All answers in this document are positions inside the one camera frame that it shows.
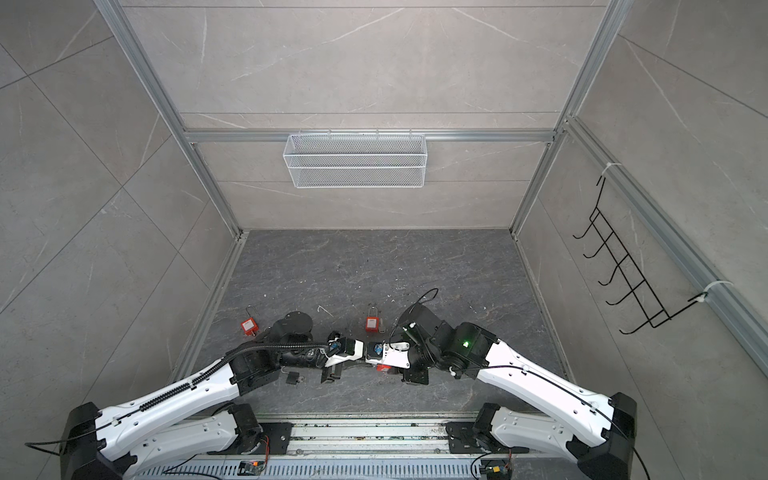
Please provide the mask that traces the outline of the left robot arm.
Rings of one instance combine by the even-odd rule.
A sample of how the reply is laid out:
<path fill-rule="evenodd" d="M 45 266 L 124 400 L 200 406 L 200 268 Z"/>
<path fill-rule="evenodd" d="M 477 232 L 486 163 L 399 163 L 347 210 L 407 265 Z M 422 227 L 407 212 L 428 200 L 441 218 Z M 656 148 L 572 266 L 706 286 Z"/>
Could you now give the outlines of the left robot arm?
<path fill-rule="evenodd" d="M 315 368 L 329 378 L 359 358 L 363 345 L 291 312 L 188 377 L 110 407 L 70 411 L 62 436 L 28 443 L 55 456 L 63 479 L 131 479 L 156 463 L 199 453 L 248 453 L 265 444 L 252 408 L 236 399 L 277 380 L 283 368 Z"/>

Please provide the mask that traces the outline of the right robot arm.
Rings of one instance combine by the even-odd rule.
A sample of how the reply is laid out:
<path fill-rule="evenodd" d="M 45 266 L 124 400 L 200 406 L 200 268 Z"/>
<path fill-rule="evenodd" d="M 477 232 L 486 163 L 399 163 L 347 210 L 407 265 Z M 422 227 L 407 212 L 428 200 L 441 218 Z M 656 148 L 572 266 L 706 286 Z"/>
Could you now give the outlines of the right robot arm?
<path fill-rule="evenodd" d="M 485 448 L 528 448 L 558 454 L 590 479 L 628 479 L 641 457 L 635 448 L 637 403 L 617 392 L 606 396 L 571 383 L 515 351 L 476 324 L 453 327 L 420 298 L 397 320 L 395 333 L 408 342 L 410 371 L 420 380 L 436 368 L 455 379 L 469 377 L 536 408 L 540 418 L 488 404 L 474 434 Z"/>

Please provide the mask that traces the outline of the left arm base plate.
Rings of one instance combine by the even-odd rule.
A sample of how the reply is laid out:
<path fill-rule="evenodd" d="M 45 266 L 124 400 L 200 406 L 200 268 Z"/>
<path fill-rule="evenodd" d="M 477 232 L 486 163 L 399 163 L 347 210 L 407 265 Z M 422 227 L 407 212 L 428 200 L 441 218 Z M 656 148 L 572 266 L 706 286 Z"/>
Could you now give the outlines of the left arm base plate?
<path fill-rule="evenodd" d="M 286 455 L 294 424 L 290 422 L 262 423 L 252 433 L 239 435 L 223 451 L 208 451 L 208 455 Z"/>

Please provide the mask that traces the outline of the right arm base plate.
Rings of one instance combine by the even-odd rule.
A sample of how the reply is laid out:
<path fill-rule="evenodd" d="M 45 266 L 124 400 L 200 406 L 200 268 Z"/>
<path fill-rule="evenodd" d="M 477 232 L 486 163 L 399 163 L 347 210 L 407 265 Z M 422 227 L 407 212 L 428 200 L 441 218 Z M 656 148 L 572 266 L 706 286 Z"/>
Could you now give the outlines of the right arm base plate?
<path fill-rule="evenodd" d="M 527 454 L 527 447 L 506 447 L 496 440 L 486 427 L 476 426 L 473 422 L 448 422 L 445 424 L 449 451 L 454 454 L 511 453 Z"/>

